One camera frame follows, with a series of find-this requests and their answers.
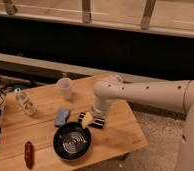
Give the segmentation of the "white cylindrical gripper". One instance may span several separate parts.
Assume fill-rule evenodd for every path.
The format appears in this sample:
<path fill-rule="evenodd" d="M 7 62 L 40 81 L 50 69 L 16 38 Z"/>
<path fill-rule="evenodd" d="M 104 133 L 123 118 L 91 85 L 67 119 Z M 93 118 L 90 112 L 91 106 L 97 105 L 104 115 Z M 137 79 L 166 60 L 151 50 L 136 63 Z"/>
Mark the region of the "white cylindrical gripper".
<path fill-rule="evenodd" d="M 104 118 L 110 110 L 111 104 L 111 100 L 95 99 L 91 105 L 91 113 L 87 112 L 82 120 L 82 128 L 85 129 L 93 121 L 93 116 Z"/>

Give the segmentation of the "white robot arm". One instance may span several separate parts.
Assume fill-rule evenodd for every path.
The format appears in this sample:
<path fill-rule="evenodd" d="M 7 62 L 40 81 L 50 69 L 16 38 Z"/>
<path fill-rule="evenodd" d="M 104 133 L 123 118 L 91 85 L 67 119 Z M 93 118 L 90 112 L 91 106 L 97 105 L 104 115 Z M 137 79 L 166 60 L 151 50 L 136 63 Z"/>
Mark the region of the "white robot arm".
<path fill-rule="evenodd" d="M 92 117 L 104 118 L 116 99 L 186 114 L 176 171 L 194 171 L 194 80 L 124 83 L 115 74 L 93 84 Z"/>

